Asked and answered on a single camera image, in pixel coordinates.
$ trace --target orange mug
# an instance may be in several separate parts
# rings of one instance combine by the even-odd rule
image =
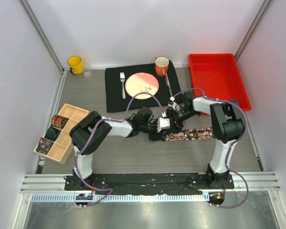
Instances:
[[[165,76],[170,62],[165,57],[156,57],[156,73],[158,76]]]

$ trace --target fork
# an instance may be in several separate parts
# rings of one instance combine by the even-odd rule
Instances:
[[[124,73],[120,73],[120,79],[121,79],[122,86],[123,86],[122,96],[123,96],[123,99],[125,99],[126,96],[125,96],[125,89],[124,89],[124,82],[125,82],[125,75],[124,75]]]

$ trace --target yellow mug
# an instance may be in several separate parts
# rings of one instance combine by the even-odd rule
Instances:
[[[82,59],[79,56],[73,56],[68,60],[68,65],[71,67],[72,74],[81,74],[84,70]]]

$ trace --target white backdrop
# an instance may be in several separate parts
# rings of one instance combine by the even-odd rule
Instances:
[[[61,63],[187,65],[190,53],[235,53],[262,0],[29,0]]]
[[[24,175],[36,167],[58,77],[19,2],[0,0],[0,229],[12,228]]]
[[[286,0],[274,1],[239,61],[247,113],[267,171],[286,199]]]

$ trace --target black floral fabric strip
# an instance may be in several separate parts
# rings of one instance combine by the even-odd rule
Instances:
[[[199,128],[183,130],[178,133],[165,135],[162,141],[189,141],[189,140],[206,140],[214,139],[213,128]]]

